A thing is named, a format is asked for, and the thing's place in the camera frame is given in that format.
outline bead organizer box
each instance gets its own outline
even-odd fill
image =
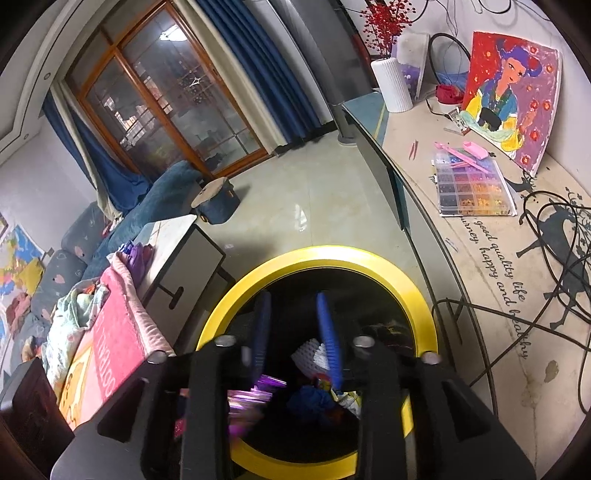
[[[517,215],[505,179],[492,158],[479,160],[462,148],[438,148],[433,166],[441,216]]]

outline wooden window frame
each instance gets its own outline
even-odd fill
[[[222,169],[220,172],[216,174],[213,174],[209,171],[209,169],[207,168],[199,154],[193,149],[193,147],[191,147],[189,142],[187,142],[187,140],[183,137],[183,134],[180,132],[180,130],[164,112],[164,108],[158,103],[158,100],[154,98],[148,87],[140,79],[139,75],[133,68],[133,65],[131,65],[131,63],[127,61],[123,54],[123,49],[135,37],[135,35],[142,28],[144,28],[150,21],[152,21],[156,15],[158,15],[161,11],[164,10],[168,12],[168,14],[176,22],[178,27],[182,30],[183,34],[187,37],[187,40],[195,50],[197,57],[203,65],[204,70],[208,75],[212,77],[212,80],[214,80],[216,84],[220,87],[224,96],[228,99],[230,104],[236,109],[238,115],[246,125],[246,129],[250,131],[250,133],[255,138],[255,141],[259,145],[258,150],[250,154],[247,154],[240,160],[228,165],[226,168]],[[137,16],[136,19],[134,19],[133,22],[131,22],[128,25],[128,28],[126,28],[114,39],[111,39],[108,33],[102,27],[103,23],[105,22],[105,20],[107,20],[107,18],[109,18],[109,16],[107,16],[98,27],[97,35],[101,35],[103,37],[103,39],[109,44],[109,48],[101,55],[100,59],[98,60],[94,68],[91,70],[90,74],[88,75],[84,83],[81,85],[81,87],[77,89],[74,85],[70,85],[70,88],[72,88],[76,99],[80,103],[80,106],[84,110],[85,114],[89,117],[90,121],[92,121],[96,129],[99,131],[100,135],[103,136],[107,144],[119,156],[121,161],[125,164],[125,166],[128,169],[136,173],[139,173],[139,170],[133,162],[132,158],[123,149],[120,143],[117,142],[115,137],[107,129],[103,121],[99,118],[98,114],[92,108],[90,102],[86,99],[86,96],[90,92],[90,89],[98,80],[100,74],[103,72],[105,67],[112,60],[115,60],[119,64],[124,74],[132,83],[133,87],[136,89],[140,97],[145,101],[150,111],[154,114],[154,117],[157,118],[158,121],[160,121],[160,123],[162,124],[162,128],[165,129],[169,137],[172,139],[173,143],[183,153],[187,160],[189,160],[189,162],[191,162],[195,166],[195,168],[197,168],[204,175],[206,181],[212,180],[213,178],[235,175],[240,171],[246,169],[247,167],[250,167],[257,162],[266,160],[270,157],[270,155],[268,155],[266,150],[263,148],[256,133],[251,128],[248,120],[242,113],[242,110],[238,106],[236,99],[232,96],[230,90],[226,86],[222,77],[217,72],[215,66],[209,58],[209,55],[207,55],[207,52],[201,45],[201,42],[197,39],[193,30],[191,30],[186,20],[176,10],[176,8],[170,0],[158,0],[157,2],[152,4],[147,11]],[[84,52],[85,51],[83,49],[80,52],[80,55],[83,55]],[[237,134],[235,134],[233,137],[236,138],[240,145],[242,145],[242,142],[238,138]]]

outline pink blanket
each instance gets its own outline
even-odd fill
[[[82,338],[61,394],[60,411],[72,429],[89,420],[152,352],[174,354],[118,255],[100,278],[111,294]]]

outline painting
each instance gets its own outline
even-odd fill
[[[474,32],[461,116],[534,176],[554,122],[561,70],[558,50],[522,38]]]
[[[19,225],[0,243],[0,298],[4,306],[19,293],[32,295],[41,281],[43,252]]]
[[[418,100],[425,74],[429,35],[404,31],[392,45],[392,58],[396,58],[413,102]]]

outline woman figure in painting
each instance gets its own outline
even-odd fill
[[[524,48],[515,46],[505,51],[504,41],[497,43],[501,69],[492,80],[484,82],[470,101],[462,118],[471,129],[480,132],[513,157],[525,141],[525,132],[533,124],[536,111],[530,110],[518,123],[517,97],[511,85],[526,75],[537,77],[542,72],[538,59]]]

